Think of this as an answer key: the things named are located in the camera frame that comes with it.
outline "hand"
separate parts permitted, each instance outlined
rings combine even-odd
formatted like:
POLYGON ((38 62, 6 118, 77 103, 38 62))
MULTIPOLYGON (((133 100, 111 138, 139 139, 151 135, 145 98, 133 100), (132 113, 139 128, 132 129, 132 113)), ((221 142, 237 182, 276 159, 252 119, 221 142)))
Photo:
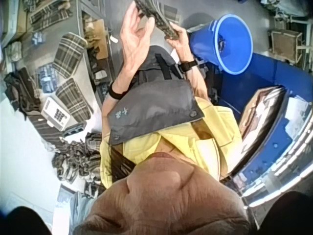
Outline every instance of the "hand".
POLYGON ((124 68, 133 74, 147 58, 150 36, 155 27, 155 19, 151 17, 144 28, 138 29, 141 18, 136 3, 133 1, 126 12, 121 29, 124 68))
POLYGON ((194 61, 194 57, 189 47, 189 39, 186 29, 179 27, 172 22, 170 22, 170 25, 177 32, 179 38, 178 40, 166 39, 167 43, 176 49, 180 61, 194 61))

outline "wrist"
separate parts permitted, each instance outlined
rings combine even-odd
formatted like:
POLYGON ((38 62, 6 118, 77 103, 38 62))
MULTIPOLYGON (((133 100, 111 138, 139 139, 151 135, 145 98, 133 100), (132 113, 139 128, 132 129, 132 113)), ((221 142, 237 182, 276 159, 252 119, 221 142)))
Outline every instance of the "wrist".
POLYGON ((135 75, 136 71, 132 71, 132 69, 123 66, 121 72, 118 77, 112 84, 112 89, 117 94, 123 94, 129 88, 129 85, 135 75))
POLYGON ((177 51, 177 55, 179 57, 179 60, 181 62, 192 62, 195 60, 194 56, 191 53, 191 49, 189 46, 177 49, 176 51, 177 51))

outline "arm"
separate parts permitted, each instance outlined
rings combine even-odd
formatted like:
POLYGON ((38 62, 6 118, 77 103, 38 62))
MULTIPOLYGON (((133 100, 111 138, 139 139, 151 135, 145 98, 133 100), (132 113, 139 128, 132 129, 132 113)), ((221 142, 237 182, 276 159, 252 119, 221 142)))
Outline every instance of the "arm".
MULTIPOLYGON (((128 90, 129 85, 132 81, 134 73, 131 70, 123 68, 117 79, 112 85, 114 92, 122 94, 128 90)), ((112 98, 110 95, 107 96, 102 105, 102 138, 104 138, 110 132, 110 126, 108 122, 108 114, 118 103, 117 99, 112 98)))
MULTIPOLYGON (((194 61, 195 59, 189 47, 189 39, 188 39, 186 29, 181 28, 173 23, 171 23, 171 26, 178 33, 179 39, 178 40, 167 39, 166 41, 174 49, 176 49, 176 52, 181 62, 194 61)), ((190 84, 194 90, 195 96, 203 98, 205 100, 209 100, 209 97, 207 95, 207 87, 204 82, 204 78, 202 77, 198 67, 192 67, 192 69, 186 73, 186 76, 187 76, 187 79, 190 81, 190 84)))
MULTIPOLYGON (((133 1, 128 8, 121 29, 121 41, 124 66, 112 85, 117 94, 128 90, 129 85, 142 63, 147 58, 150 47, 150 36, 155 26, 154 18, 149 18, 144 28, 138 29, 141 15, 133 1)), ((110 132, 108 114, 118 103, 110 95, 102 105, 102 138, 110 132)))

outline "gray flap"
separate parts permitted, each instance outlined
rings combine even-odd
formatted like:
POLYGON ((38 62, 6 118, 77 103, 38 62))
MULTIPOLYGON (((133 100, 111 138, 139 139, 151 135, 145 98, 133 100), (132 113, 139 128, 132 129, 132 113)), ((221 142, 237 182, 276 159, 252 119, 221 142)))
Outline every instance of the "gray flap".
POLYGON ((109 113, 109 144, 204 117, 189 81, 149 82, 130 90, 109 113))

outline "gray bag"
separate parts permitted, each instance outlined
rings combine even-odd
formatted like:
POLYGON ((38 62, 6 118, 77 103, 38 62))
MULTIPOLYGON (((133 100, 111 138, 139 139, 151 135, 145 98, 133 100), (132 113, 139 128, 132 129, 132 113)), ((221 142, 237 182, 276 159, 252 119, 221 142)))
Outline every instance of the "gray bag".
POLYGON ((164 75, 164 67, 161 68, 156 54, 162 56, 168 67, 175 63, 161 47, 150 48, 130 90, 109 113, 109 144, 121 144, 135 137, 204 117, 189 81, 181 80, 170 69, 164 75))

